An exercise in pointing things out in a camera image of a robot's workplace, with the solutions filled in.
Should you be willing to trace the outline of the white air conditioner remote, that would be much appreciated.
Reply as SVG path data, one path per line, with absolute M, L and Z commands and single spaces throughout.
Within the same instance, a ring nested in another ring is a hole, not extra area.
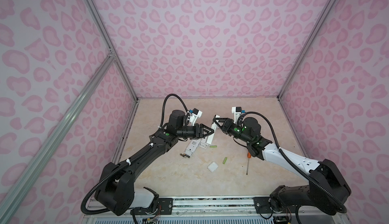
M 192 140 L 187 148 L 185 149 L 185 156 L 187 157 L 191 157 L 193 155 L 193 153 L 196 151 L 196 149 L 198 148 L 199 144 L 201 142 L 201 139 L 197 139 L 197 140 Z

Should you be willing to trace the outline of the white remote with eco sticker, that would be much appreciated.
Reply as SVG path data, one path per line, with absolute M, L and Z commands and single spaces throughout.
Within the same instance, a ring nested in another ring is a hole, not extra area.
M 201 147 L 202 149 L 207 149 L 208 148 L 208 144 L 204 143 L 204 142 L 200 142 L 199 143 L 199 147 Z

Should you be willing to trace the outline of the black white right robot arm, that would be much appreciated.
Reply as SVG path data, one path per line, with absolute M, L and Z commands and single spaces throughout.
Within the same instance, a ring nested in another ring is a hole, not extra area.
M 276 164 L 306 180 L 304 186 L 278 186 L 268 200 L 273 212 L 291 206 L 316 207 L 330 216 L 347 212 L 345 202 L 352 191 L 334 162 L 309 159 L 281 148 L 272 124 L 268 124 L 271 141 L 261 135 L 261 125 L 253 117 L 216 117 L 213 122 L 224 134 L 244 142 L 251 157 Z

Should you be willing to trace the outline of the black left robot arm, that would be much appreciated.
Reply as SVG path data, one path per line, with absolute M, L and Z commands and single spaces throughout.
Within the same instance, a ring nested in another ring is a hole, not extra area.
M 150 136 L 150 142 L 133 156 L 118 164 L 109 163 L 94 187 L 94 198 L 104 212 L 121 216 L 127 210 L 143 208 L 155 211 L 159 195 L 150 188 L 135 188 L 135 181 L 157 158 L 170 151 L 180 139 L 204 139 L 214 130 L 204 124 L 168 128 L 166 125 Z

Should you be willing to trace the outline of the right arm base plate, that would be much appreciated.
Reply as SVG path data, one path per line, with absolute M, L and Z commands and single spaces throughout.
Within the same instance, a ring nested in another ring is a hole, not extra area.
M 269 196 L 253 197 L 254 208 L 257 214 L 275 215 L 275 214 L 294 214 L 296 205 L 285 207 L 277 201 L 272 200 Z

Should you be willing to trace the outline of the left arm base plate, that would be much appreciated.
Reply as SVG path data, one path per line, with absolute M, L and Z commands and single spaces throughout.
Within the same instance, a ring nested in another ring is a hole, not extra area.
M 171 215 L 173 210 L 173 198 L 159 198 L 147 208 L 137 207 L 130 210 L 136 216 Z

